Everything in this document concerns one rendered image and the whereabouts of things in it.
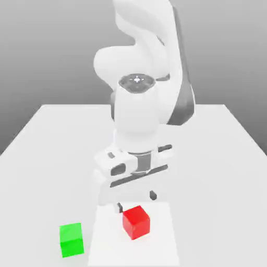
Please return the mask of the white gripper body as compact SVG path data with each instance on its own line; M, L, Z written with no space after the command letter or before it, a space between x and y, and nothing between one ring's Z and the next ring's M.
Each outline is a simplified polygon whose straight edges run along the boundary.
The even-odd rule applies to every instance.
M123 178L107 178L99 170L94 170L94 192L98 205L123 202L146 202L156 194L157 200L171 187L172 171L170 166L162 165L145 175L130 175Z

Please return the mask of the small green cube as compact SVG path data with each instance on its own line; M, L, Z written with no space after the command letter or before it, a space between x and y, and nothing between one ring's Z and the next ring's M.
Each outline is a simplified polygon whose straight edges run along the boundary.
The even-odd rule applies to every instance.
M81 223L61 225L59 242L63 258L84 254Z

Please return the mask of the small red cube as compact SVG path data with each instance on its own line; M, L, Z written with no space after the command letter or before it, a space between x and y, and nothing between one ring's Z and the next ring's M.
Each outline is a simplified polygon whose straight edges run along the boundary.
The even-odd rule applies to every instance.
M123 212L123 228L131 240L150 232L150 217L142 206L138 205Z

